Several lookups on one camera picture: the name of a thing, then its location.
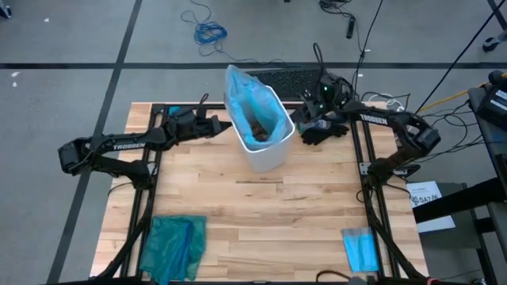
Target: blue plastic bag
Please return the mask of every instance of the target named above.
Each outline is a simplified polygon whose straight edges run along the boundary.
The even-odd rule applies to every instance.
[[[262,150],[284,139],[288,118],[276,94],[236,66],[230,65],[226,70],[225,101],[229,116],[249,150]],[[268,132],[264,142],[254,138],[251,124],[255,121]]]
[[[206,217],[191,215],[153,218],[139,268],[158,284],[195,280],[206,251]]]

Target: butcher block tabletop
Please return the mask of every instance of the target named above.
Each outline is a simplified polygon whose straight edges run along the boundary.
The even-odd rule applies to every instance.
[[[125,132],[145,131],[151,106],[132,103]],[[212,115],[229,120],[225,110],[208,110],[208,116]],[[363,156],[368,159],[360,123],[358,128]],[[376,157],[393,154],[392,130],[373,124],[370,128]],[[119,159],[141,159],[142,153],[121,151]],[[114,179],[112,187],[125,182],[129,182],[126,177]],[[389,183],[406,187],[398,178]],[[305,145],[295,135],[284,165],[267,173],[253,173],[230,127],[213,139],[183,142],[162,153],[153,215],[208,217],[207,249],[197,273],[199,281],[314,281],[325,269],[352,275],[341,230],[368,226],[364,205],[356,199],[360,189],[351,134],[329,138],[317,146]],[[395,242],[415,268],[427,275],[408,194],[388,186],[383,191]],[[125,242],[134,194],[130,184],[111,192],[91,276],[104,270]],[[380,238],[379,243],[389,276]],[[130,275],[135,274],[138,253],[139,241],[133,249]],[[325,275],[321,280],[343,279]]]

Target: coiled blue cable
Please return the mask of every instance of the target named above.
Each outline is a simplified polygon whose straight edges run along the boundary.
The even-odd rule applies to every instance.
[[[255,63],[259,63],[259,61],[257,61],[256,59],[251,59],[251,58],[235,59],[234,57],[229,55],[229,53],[224,51],[222,41],[225,40],[225,38],[227,37],[227,30],[223,26],[221,26],[219,23],[217,23],[215,21],[209,21],[212,18],[213,13],[212,13],[212,10],[208,6],[206,6],[205,4],[200,4],[200,3],[194,2],[193,0],[189,0],[189,1],[191,3],[193,3],[194,5],[203,6],[204,8],[206,8],[208,10],[208,16],[203,21],[198,21],[196,18],[196,14],[192,10],[186,10],[183,13],[181,13],[181,15],[180,15],[180,19],[183,22],[195,25],[195,32],[193,34],[193,39],[196,42],[196,44],[199,45],[199,54],[201,56],[209,56],[209,55],[212,55],[212,54],[218,52],[218,53],[227,55],[227,57],[234,60],[235,62],[253,61]],[[184,16],[188,13],[192,15],[191,17],[193,19],[192,18],[191,19],[184,18]],[[210,45],[213,46],[213,50],[208,53],[203,53],[203,47],[210,46]],[[269,61],[268,63],[263,63],[263,64],[274,63],[276,61],[278,61],[284,65],[287,65],[287,63],[282,59],[273,59],[273,60]]]

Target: sticker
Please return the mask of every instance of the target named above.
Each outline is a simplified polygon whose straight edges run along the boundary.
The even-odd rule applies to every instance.
[[[502,108],[502,109],[504,109],[505,111],[507,111],[507,107],[505,107],[504,105],[502,105],[502,104],[500,104],[500,103],[496,102],[495,100],[491,100],[490,102],[491,102],[491,104],[493,104],[493,105],[495,105],[495,106],[497,106],[497,107],[499,107],[499,108]]]
[[[495,94],[497,95],[498,97],[500,97],[501,99],[504,99],[504,100],[507,100],[507,93],[501,91],[501,90],[498,90],[497,93]]]

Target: white plastic bin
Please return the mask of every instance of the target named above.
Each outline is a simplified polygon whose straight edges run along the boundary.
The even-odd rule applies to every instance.
[[[284,105],[280,101],[280,98],[276,95],[273,88],[271,88],[270,86],[267,87],[271,89],[273,96],[276,98],[276,101],[278,102],[280,107],[285,111],[285,115],[287,116],[285,136],[281,142],[272,145],[268,148],[265,148],[263,150],[249,150],[246,147],[242,136],[239,134],[239,131],[236,128],[236,125],[234,124],[234,121],[231,120],[232,126],[234,127],[234,130],[236,131],[236,134],[239,137],[239,141],[241,142],[243,149],[245,150],[246,159],[248,160],[252,170],[256,173],[262,173],[275,169],[276,167],[285,163],[292,145],[292,136],[294,135],[295,132],[294,123],[292,122],[291,117],[288,115],[287,110],[284,108]]]

